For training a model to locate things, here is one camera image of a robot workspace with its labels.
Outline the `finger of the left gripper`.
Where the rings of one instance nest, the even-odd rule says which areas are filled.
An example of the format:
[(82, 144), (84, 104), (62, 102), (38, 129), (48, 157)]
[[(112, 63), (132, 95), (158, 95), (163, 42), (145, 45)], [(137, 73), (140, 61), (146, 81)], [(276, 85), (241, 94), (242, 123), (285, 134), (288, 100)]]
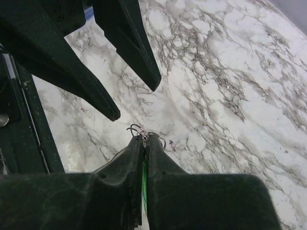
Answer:
[(137, 0), (94, 0), (96, 24), (116, 52), (154, 92), (161, 74), (149, 44)]
[(109, 120), (120, 111), (37, 0), (0, 2), (0, 43), (31, 74), (83, 98)]

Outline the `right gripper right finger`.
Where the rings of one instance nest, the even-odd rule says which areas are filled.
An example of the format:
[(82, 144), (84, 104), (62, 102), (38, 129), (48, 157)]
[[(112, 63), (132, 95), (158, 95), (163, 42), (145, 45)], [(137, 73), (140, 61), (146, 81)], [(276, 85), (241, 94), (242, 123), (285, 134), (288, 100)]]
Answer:
[(265, 184), (252, 174), (189, 174), (148, 137), (147, 217), (152, 230), (278, 230)]

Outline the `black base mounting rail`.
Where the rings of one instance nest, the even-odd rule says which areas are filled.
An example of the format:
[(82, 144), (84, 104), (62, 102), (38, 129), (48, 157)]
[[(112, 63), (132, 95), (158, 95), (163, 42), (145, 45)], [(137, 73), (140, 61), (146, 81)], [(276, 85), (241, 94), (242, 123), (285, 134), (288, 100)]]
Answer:
[(0, 173), (62, 173), (32, 75), (0, 48)]

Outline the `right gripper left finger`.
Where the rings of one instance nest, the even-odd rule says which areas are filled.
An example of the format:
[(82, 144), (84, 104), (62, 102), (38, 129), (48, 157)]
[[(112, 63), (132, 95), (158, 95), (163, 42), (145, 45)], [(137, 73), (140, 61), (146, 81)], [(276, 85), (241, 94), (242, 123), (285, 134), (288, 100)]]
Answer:
[(92, 173), (0, 178), (3, 230), (132, 230), (142, 224), (143, 139)]

